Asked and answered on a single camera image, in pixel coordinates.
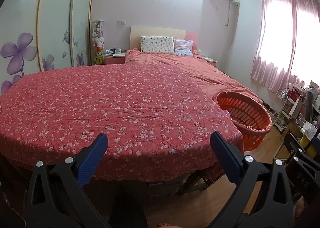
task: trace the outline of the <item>pillow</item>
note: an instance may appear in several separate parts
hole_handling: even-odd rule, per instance
[[[187,56],[193,56],[193,53],[190,50],[186,49],[175,49],[174,50],[175,55],[187,55]]]
[[[173,37],[141,37],[141,53],[174,54]]]
[[[174,49],[179,49],[179,50],[190,50],[192,53],[192,46],[193,46],[193,41],[192,40],[183,40],[183,39],[177,39],[176,37],[174,38]]]

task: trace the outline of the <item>pink curtain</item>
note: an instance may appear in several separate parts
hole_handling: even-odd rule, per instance
[[[301,72],[302,61],[303,65],[310,62],[307,59],[312,55],[310,50],[317,52],[317,42],[313,40],[318,33],[320,23],[314,0],[262,0],[261,33],[251,78],[273,93],[285,89],[289,83],[310,83],[309,78],[313,75],[298,72]],[[309,47],[307,54],[303,52],[306,46]]]

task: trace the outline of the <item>blue clamp pad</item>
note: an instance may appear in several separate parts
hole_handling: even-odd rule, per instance
[[[229,181],[239,185],[244,173],[242,153],[236,146],[228,144],[217,131],[211,134],[210,146]]]
[[[76,156],[76,180],[80,187],[88,184],[108,148],[108,138],[100,133],[94,142]]]

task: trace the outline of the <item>purple flower decal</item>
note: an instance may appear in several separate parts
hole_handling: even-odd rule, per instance
[[[75,41],[75,36],[73,36],[73,44],[78,45],[78,42]]]
[[[65,41],[65,42],[67,42],[68,44],[70,44],[70,37],[69,37],[69,33],[68,33],[68,31],[66,31],[66,33],[65,34],[63,34],[63,40]]]
[[[33,40],[30,33],[22,33],[18,37],[17,45],[12,42],[7,42],[0,50],[2,57],[12,57],[7,67],[7,73],[14,75],[23,69],[24,60],[32,61],[37,54],[35,46],[28,46]]]
[[[4,94],[4,92],[6,90],[8,90],[11,86],[13,86],[16,82],[18,82],[18,80],[20,80],[21,76],[20,75],[15,75],[13,77],[13,80],[12,80],[12,83],[9,82],[9,81],[4,81],[2,83],[2,86],[1,86],[1,94]]]
[[[77,66],[83,66],[84,65],[84,60],[83,60],[83,54],[81,53],[81,55],[77,55]]]
[[[49,71],[49,70],[53,70],[53,69],[54,69],[54,65],[52,65],[53,60],[54,60],[54,57],[53,57],[53,55],[51,55],[51,54],[48,54],[48,55],[47,55],[47,60],[45,60],[45,59],[42,57],[43,69],[44,69],[45,71]]]

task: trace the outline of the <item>orange plastic basket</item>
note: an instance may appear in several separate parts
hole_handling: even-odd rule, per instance
[[[256,149],[271,129],[272,121],[267,110],[237,92],[222,91],[212,99],[221,109],[229,111],[232,122],[243,135],[244,151]]]

